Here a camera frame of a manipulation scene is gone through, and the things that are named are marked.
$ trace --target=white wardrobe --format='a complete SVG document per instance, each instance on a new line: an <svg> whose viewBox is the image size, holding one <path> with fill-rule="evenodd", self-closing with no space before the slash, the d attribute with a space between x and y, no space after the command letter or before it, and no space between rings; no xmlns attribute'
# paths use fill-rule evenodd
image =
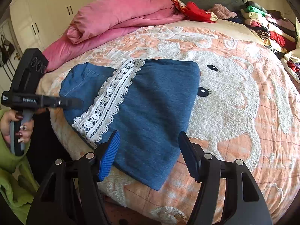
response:
<svg viewBox="0 0 300 225"><path fill-rule="evenodd" d="M43 51L64 33L78 10L94 0L13 0L10 16L19 46Z"/></svg>

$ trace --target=blue gripper pad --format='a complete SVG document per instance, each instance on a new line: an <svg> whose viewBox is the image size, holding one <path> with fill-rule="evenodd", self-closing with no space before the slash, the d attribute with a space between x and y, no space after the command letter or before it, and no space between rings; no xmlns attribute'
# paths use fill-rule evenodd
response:
<svg viewBox="0 0 300 225"><path fill-rule="evenodd" d="M100 182L106 178L109 173L110 169L113 165L115 156L117 154L117 151L119 149L121 142L120 134L119 132L115 131L112 133L111 137L108 140L108 148L106 149L106 152L104 153L101 161L100 161L100 170L98 173L98 178L100 179Z"/></svg>

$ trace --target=human hand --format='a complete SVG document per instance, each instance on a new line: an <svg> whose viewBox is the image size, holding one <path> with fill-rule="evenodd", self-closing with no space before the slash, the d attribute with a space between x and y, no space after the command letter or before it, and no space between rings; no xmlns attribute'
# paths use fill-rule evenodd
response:
<svg viewBox="0 0 300 225"><path fill-rule="evenodd" d="M6 141L7 144L11 144L11 137L10 137L10 123L11 121L20 121L23 119L23 115L21 112L17 112L15 110L8 110L4 113L0 121L0 130L3 136L3 139ZM16 133L16 136L20 137L18 140L20 143L28 143L33 131L33 119L30 122L24 123L20 131Z"/></svg>

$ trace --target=pile of clothes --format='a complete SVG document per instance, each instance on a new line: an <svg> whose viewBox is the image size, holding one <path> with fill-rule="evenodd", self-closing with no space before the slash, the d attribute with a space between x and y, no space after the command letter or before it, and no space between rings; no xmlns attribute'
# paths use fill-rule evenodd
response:
<svg viewBox="0 0 300 225"><path fill-rule="evenodd" d="M279 11L266 10L252 1L247 1L244 9L233 12L221 4L215 4L205 11L199 9L193 2L187 4L180 0L172 2L180 12L193 21L215 23L218 19L222 19L246 25L279 59L296 49L298 41L296 25L284 19Z"/></svg>
<svg viewBox="0 0 300 225"><path fill-rule="evenodd" d="M234 11L237 16L227 20L247 26L279 59L296 49L296 25L284 19L279 11L266 10L252 1L247 1L246 6Z"/></svg>

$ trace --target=red clothing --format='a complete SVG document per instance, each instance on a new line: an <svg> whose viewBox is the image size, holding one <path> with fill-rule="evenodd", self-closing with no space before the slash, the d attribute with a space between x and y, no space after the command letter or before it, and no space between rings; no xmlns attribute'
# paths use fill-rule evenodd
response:
<svg viewBox="0 0 300 225"><path fill-rule="evenodd" d="M295 66L293 63L291 63L290 61L287 62L287 65L288 65L289 68L292 69L294 72L299 71L299 69L296 68L296 66Z"/></svg>
<svg viewBox="0 0 300 225"><path fill-rule="evenodd" d="M251 27L261 27L260 23L257 23L256 21L253 21L250 26Z"/></svg>
<svg viewBox="0 0 300 225"><path fill-rule="evenodd" d="M276 41L280 46L287 49L288 52L296 49L296 42L292 42L273 31L270 31L270 39Z"/></svg>
<svg viewBox="0 0 300 225"><path fill-rule="evenodd" d="M191 20L208 23L216 22L216 20L211 20L212 14L210 12L198 8L193 2L187 2L186 8L183 8L183 11Z"/></svg>
<svg viewBox="0 0 300 225"><path fill-rule="evenodd" d="M172 0L175 7L184 13L190 20L215 23L218 18L214 13L207 12L197 7L193 2L188 2L186 5L180 0Z"/></svg>

